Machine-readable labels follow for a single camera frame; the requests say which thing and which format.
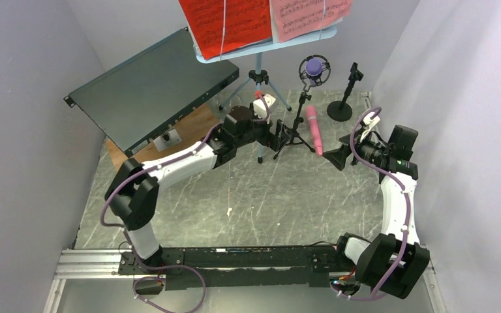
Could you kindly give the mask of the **black round-base mic stand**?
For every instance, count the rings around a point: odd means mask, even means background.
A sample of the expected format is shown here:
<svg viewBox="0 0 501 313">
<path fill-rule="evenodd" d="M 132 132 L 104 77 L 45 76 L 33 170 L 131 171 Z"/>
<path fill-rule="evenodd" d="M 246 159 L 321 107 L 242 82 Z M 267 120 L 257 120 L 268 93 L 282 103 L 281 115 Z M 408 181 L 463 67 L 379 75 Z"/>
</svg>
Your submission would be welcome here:
<svg viewBox="0 0 501 313">
<path fill-rule="evenodd" d="M 344 91 L 341 100 L 333 101 L 327 106 L 327 115 L 334 121 L 345 122 L 352 117 L 352 108 L 347 103 L 349 96 L 356 84 L 363 79 L 364 74 L 358 69 L 356 62 L 352 63 L 350 68 L 350 75 L 348 77 L 348 85 Z"/>
</svg>

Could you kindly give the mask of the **pink microphone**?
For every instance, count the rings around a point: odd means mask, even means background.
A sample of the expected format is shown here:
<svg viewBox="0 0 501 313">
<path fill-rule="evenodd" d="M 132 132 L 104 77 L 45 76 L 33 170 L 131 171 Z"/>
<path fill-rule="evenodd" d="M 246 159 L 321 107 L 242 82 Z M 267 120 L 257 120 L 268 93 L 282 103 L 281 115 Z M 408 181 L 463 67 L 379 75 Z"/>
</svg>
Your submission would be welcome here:
<svg viewBox="0 0 501 313">
<path fill-rule="evenodd" d="M 323 156 L 323 142 L 320 133 L 320 128 L 317 120 L 317 111 L 313 105 L 308 105 L 305 110 L 306 119 L 309 125 L 309 130 L 311 132 L 312 141 L 314 144 L 314 149 L 319 157 Z"/>
</svg>

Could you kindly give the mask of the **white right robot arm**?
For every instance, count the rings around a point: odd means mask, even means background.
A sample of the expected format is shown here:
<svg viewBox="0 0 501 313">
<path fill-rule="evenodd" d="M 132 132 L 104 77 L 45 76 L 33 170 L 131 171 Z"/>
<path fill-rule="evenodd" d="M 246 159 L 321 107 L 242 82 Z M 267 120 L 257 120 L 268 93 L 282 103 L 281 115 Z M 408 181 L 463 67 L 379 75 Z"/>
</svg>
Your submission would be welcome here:
<svg viewBox="0 0 501 313">
<path fill-rule="evenodd" d="M 341 137 L 341 146 L 325 152 L 324 158 L 338 170 L 352 157 L 352 165 L 362 162 L 378 172 L 383 196 L 381 231 L 372 241 L 345 233 L 337 241 L 333 261 L 342 271 L 355 266 L 355 280 L 371 291 L 405 299 L 430 261 L 414 222 L 418 166 L 410 159 L 418 132 L 396 125 L 387 142 L 374 141 L 376 132 L 362 138 L 364 133 L 360 129 Z"/>
</svg>

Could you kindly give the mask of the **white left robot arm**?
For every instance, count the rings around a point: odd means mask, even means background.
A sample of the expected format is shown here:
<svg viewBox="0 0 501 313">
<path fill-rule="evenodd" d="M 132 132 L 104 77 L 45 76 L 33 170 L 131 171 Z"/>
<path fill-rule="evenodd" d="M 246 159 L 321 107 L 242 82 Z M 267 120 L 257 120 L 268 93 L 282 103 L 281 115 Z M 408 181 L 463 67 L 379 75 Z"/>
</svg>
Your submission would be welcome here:
<svg viewBox="0 0 501 313">
<path fill-rule="evenodd" d="M 152 161 L 124 161 L 105 194 L 103 211 L 121 219 L 118 227 L 136 255 L 136 266 L 146 274 L 162 265 L 163 249 L 151 227 L 160 192 L 193 175 L 228 163 L 248 144 L 279 151 L 290 136 L 281 120 L 272 123 L 268 113 L 236 106 L 224 121 L 211 127 L 190 147 Z"/>
</svg>

